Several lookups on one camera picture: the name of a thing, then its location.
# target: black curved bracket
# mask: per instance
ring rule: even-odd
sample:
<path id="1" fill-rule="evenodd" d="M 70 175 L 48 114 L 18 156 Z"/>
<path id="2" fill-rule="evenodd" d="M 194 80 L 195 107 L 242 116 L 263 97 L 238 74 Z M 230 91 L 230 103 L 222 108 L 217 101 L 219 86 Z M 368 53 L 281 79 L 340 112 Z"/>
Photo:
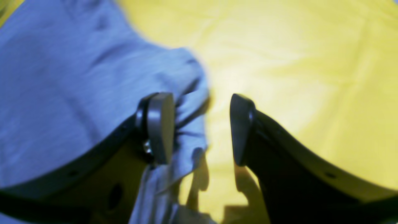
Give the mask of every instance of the black curved bracket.
<path id="1" fill-rule="evenodd" d="M 174 101 L 143 98 L 134 115 L 89 152 L 48 174 L 0 190 L 0 212 L 34 223 L 126 224 L 148 163 L 170 162 Z M 151 142 L 152 155 L 144 150 Z"/>
<path id="2" fill-rule="evenodd" d="M 230 104 L 234 160 L 258 177 L 273 224 L 398 222 L 398 192 L 323 160 L 250 99 Z"/>

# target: yellow fabric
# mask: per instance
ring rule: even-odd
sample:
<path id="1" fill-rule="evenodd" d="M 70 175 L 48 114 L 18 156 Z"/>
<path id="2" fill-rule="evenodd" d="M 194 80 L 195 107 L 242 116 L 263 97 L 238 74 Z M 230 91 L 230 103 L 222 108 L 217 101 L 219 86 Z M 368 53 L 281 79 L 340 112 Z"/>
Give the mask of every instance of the yellow fabric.
<path id="1" fill-rule="evenodd" d="M 246 196 L 235 185 L 229 124 L 233 93 L 253 99 L 326 160 L 398 189 L 398 6 L 393 0 L 119 3 L 145 37 L 190 47 L 208 71 L 210 180 L 199 193 L 200 211 L 217 222 L 253 223 L 255 218 L 243 220 L 239 213 L 250 218 L 245 205 L 263 206 L 250 179 L 240 186 Z M 239 169 L 236 176 L 244 172 Z M 182 203 L 190 187 L 188 177 Z M 228 212 L 232 207 L 235 212 Z"/>
<path id="2" fill-rule="evenodd" d="M 0 0 L 0 27 L 24 0 Z"/>

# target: blue fabric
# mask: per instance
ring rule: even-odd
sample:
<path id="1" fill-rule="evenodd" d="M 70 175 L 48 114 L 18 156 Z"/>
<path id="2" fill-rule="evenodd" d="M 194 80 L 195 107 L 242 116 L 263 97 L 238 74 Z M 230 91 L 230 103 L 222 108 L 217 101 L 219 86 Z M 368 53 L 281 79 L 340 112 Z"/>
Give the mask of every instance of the blue fabric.
<path id="1" fill-rule="evenodd" d="M 207 82 L 189 51 L 148 43 L 110 0 L 25 0 L 0 28 L 0 49 L 0 187 L 74 160 L 142 97 L 172 92 L 172 164 L 144 174 L 130 223 L 168 223 L 181 211 L 169 186 L 207 148 Z"/>

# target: hole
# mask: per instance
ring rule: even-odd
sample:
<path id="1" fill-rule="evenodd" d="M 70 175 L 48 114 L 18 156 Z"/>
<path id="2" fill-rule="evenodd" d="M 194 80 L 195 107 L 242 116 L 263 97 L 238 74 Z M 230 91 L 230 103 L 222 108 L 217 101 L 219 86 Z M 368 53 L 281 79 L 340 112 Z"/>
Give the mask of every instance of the hole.
<path id="1" fill-rule="evenodd" d="M 108 210 L 112 211 L 113 209 L 115 209 L 123 196 L 123 189 L 120 186 L 120 184 L 116 184 L 113 188 L 111 193 L 109 194 L 109 198 L 108 198 Z"/>
<path id="2" fill-rule="evenodd" d="M 337 177 L 334 174 L 326 172 L 325 175 L 329 178 L 336 179 Z"/>
<path id="3" fill-rule="evenodd" d="M 74 177 L 77 176 L 79 174 L 79 172 L 77 172 L 76 170 L 72 170 L 71 172 L 68 173 L 68 177 Z"/>

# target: black plastic part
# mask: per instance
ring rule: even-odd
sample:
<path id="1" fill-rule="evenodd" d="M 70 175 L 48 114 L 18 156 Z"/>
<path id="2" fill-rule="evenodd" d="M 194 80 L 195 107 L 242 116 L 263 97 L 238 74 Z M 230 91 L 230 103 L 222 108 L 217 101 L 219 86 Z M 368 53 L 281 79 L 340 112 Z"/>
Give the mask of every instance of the black plastic part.
<path id="1" fill-rule="evenodd" d="M 174 99 L 170 93 L 159 93 L 148 106 L 147 130 L 150 146 L 158 164 L 171 161 L 174 142 Z"/>
<path id="2" fill-rule="evenodd" d="M 250 99 L 234 94 L 230 119 L 235 162 L 258 177 L 272 224 L 398 222 L 397 191 L 323 160 Z"/>
<path id="3" fill-rule="evenodd" d="M 169 106 L 167 94 L 151 103 L 157 95 L 143 98 L 136 114 L 80 158 L 34 180 L 1 189 L 0 212 L 33 223 L 128 223 L 147 166 L 143 143 L 154 133 L 155 142 L 170 137 L 156 128 L 168 125 L 164 119 L 174 115 L 174 107 Z M 154 112 L 159 119 L 151 116 L 148 123 L 148 114 Z M 166 157 L 161 150 L 167 147 L 158 147 L 156 155 Z"/>

